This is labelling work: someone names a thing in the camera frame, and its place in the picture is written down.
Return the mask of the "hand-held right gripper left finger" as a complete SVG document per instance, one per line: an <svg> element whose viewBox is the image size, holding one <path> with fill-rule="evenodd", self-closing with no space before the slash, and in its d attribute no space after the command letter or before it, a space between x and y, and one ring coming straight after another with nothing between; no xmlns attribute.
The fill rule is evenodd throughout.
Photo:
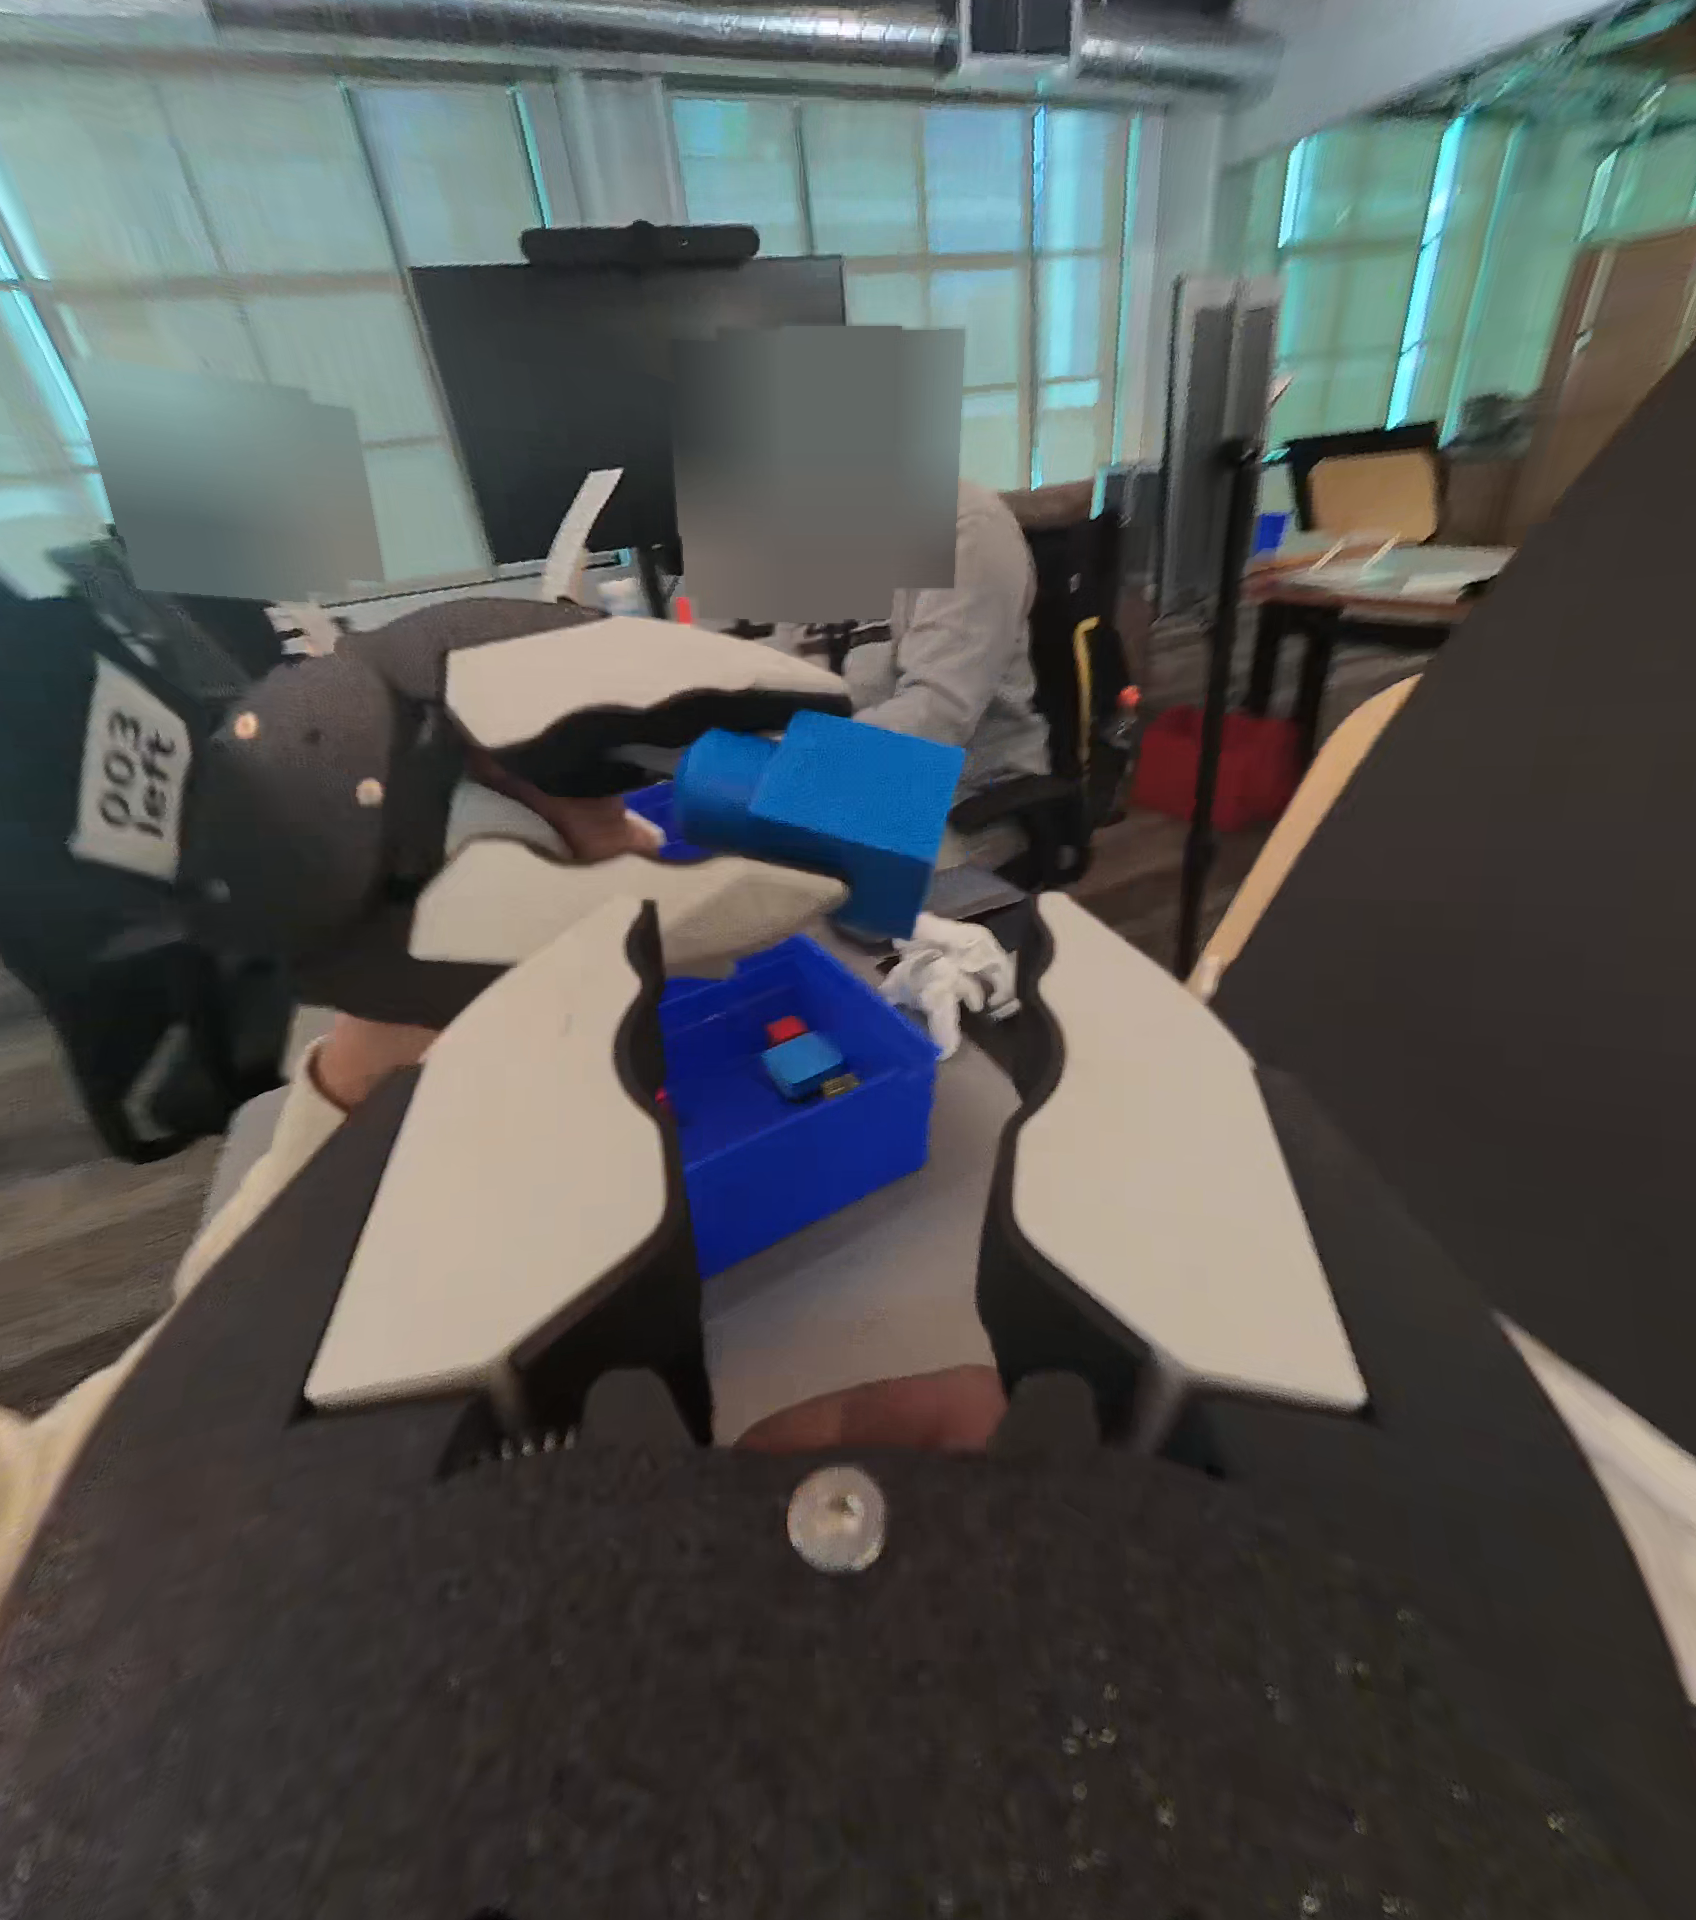
<svg viewBox="0 0 1696 1920"><path fill-rule="evenodd" d="M682 1146L660 1099L660 912L615 900L497 975L429 1046L307 1372L358 1413L482 1397L580 1430L649 1376L714 1437Z"/></svg>

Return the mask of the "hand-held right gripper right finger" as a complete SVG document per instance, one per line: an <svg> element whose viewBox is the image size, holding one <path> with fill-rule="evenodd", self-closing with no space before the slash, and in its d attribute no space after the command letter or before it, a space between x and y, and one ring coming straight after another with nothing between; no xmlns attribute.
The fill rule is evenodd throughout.
<svg viewBox="0 0 1696 1920"><path fill-rule="evenodd" d="M1013 952L975 1312L1006 1407L1167 1449L1199 1404L1361 1415L1341 1317L1245 1046L1062 891Z"/></svg>

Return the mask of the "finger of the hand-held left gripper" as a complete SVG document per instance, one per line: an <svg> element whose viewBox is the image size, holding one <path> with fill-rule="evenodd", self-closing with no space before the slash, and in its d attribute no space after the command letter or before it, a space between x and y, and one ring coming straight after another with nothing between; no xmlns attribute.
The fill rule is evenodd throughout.
<svg viewBox="0 0 1696 1920"><path fill-rule="evenodd" d="M708 732L780 734L797 712L854 712L826 663L660 618L461 647L443 699L478 754L552 796L624 794L642 752L687 752Z"/></svg>
<svg viewBox="0 0 1696 1920"><path fill-rule="evenodd" d="M848 883L716 855L556 859L512 836L461 844L421 891L410 956L434 964L519 964L609 907L653 907L670 973L716 973L841 912Z"/></svg>

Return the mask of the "blue single-stud block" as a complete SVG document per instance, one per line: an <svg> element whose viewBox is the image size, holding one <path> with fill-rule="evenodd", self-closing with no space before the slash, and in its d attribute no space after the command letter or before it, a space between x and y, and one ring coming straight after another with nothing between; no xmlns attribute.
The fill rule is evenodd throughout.
<svg viewBox="0 0 1696 1920"><path fill-rule="evenodd" d="M911 938L939 873L964 752L797 712L780 738L708 732L673 772L680 836L848 884L841 919L864 938Z"/></svg>

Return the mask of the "blue plastic bin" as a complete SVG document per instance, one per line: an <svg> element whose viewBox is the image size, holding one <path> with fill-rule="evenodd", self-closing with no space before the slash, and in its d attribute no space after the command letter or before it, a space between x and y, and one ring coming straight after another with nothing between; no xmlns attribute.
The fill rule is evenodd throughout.
<svg viewBox="0 0 1696 1920"><path fill-rule="evenodd" d="M769 1089L758 1054L773 1018L805 1018L844 1050L849 1073L829 1099L792 1105ZM673 979L660 1046L703 1279L926 1163L939 1050L816 938L716 979Z"/></svg>

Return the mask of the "person's left hand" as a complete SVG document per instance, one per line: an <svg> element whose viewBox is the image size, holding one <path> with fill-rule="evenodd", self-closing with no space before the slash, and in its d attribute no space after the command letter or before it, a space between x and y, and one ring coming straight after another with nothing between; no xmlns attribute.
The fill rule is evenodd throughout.
<svg viewBox="0 0 1696 1920"><path fill-rule="evenodd" d="M658 859L664 831L631 811L624 796L551 796L539 802L544 817L559 836L565 850L580 863L615 857Z"/></svg>

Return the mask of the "black monitor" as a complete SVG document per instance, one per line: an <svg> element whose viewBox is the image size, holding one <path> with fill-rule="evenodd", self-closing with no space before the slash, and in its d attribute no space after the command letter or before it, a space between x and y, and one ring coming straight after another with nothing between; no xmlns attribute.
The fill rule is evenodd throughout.
<svg viewBox="0 0 1696 1920"><path fill-rule="evenodd" d="M673 364L727 329L841 325L841 254L568 254L410 274L492 558L552 557L575 492L621 470L590 549L680 558Z"/></svg>

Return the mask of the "white crumpled cloth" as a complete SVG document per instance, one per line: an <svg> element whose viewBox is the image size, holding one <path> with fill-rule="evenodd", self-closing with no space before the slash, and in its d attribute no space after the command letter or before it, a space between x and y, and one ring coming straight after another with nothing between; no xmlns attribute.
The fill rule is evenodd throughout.
<svg viewBox="0 0 1696 1920"><path fill-rule="evenodd" d="M925 1024L939 1059L961 1050L964 1022L999 1024L1018 1018L1018 959L999 938L970 919L921 912L913 930L892 945L883 998Z"/></svg>

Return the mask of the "black webcam bar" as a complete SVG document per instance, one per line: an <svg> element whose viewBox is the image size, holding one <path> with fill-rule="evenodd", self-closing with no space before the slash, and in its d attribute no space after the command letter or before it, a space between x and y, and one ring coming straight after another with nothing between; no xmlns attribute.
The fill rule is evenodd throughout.
<svg viewBox="0 0 1696 1920"><path fill-rule="evenodd" d="M524 229L520 260L531 269L559 274L687 274L742 269L764 248L751 223L652 223L624 229Z"/></svg>

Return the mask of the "black tripod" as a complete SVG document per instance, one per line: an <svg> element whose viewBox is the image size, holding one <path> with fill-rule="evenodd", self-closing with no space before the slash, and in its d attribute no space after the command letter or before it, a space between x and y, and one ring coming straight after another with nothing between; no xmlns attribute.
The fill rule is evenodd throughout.
<svg viewBox="0 0 1696 1920"><path fill-rule="evenodd" d="M1192 809L1180 859L1180 908L1175 908L1175 975L1189 987L1199 959L1199 923L1207 904L1207 883L1215 871L1215 796L1221 779L1221 745L1227 727L1227 696L1234 672L1234 637L1242 618L1242 582L1251 549L1256 501L1261 501L1262 444L1251 437L1233 437L1217 451L1217 470L1227 484L1221 522L1221 570L1215 617L1207 631L1207 683L1196 732L1196 779Z"/></svg>

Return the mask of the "black panel with wooden edge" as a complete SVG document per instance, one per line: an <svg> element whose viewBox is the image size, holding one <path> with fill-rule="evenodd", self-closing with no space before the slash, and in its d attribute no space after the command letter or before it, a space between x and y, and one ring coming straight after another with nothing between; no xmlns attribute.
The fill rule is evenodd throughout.
<svg viewBox="0 0 1696 1920"><path fill-rule="evenodd" d="M1696 1460L1696 343L1221 975L1492 1308Z"/></svg>

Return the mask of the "wooden table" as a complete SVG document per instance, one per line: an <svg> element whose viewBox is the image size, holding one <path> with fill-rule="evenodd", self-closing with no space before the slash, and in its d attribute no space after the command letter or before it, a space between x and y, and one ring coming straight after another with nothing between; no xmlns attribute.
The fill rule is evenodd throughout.
<svg viewBox="0 0 1696 1920"><path fill-rule="evenodd" d="M1299 645L1291 725L1321 738L1333 668L1348 651L1438 651L1510 564L1516 544L1357 542L1286 544L1245 567L1249 680L1242 711L1273 717L1285 653Z"/></svg>

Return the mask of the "white marker sheet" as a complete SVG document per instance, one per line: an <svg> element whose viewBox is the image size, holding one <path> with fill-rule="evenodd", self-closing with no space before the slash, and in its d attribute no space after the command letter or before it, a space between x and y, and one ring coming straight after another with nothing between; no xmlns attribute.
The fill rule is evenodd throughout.
<svg viewBox="0 0 1696 1920"><path fill-rule="evenodd" d="M1167 354L1159 611L1221 592L1242 448L1265 441L1277 385L1282 276L1180 276Z"/></svg>

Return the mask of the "wooden-backed chair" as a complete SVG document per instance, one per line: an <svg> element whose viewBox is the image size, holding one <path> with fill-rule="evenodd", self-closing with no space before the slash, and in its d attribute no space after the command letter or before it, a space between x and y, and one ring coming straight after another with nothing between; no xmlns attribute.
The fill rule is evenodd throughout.
<svg viewBox="0 0 1696 1920"><path fill-rule="evenodd" d="M1293 437L1285 448L1293 526L1306 535L1423 544L1440 532L1438 420Z"/></svg>

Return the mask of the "thin silver ventilation duct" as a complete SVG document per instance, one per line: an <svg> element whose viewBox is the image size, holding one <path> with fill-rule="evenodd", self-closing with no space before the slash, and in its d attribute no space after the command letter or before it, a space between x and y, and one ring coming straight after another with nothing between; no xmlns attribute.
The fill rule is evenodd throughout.
<svg viewBox="0 0 1696 1920"><path fill-rule="evenodd" d="M1013 73L1262 93L1285 40L1227 2L206 2L217 27L515 54Z"/></svg>

